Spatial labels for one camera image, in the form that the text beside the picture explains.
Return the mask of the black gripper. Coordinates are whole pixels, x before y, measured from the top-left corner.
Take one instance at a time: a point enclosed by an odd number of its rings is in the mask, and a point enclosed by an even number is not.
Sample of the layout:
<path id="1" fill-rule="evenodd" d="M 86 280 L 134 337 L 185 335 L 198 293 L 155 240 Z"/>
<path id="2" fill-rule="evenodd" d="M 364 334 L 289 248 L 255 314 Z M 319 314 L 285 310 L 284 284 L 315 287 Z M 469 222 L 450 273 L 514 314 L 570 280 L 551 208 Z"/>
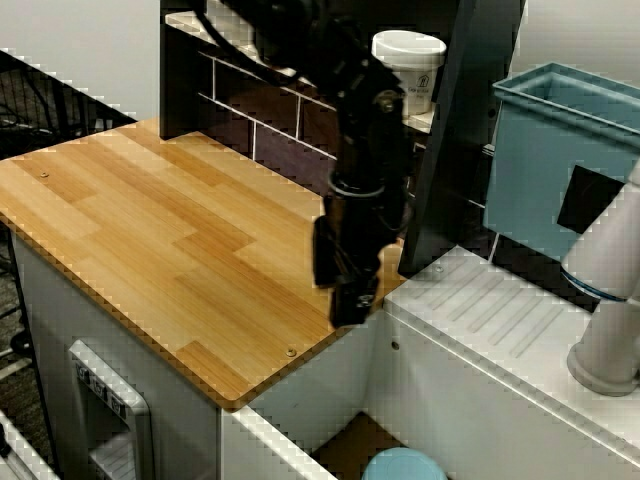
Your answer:
<path id="1" fill-rule="evenodd" d="M 313 228 L 314 282 L 335 287 L 329 314 L 335 329 L 363 324 L 376 298 L 380 252 L 406 229 L 413 200 L 405 187 L 332 187 L 323 206 Z"/>

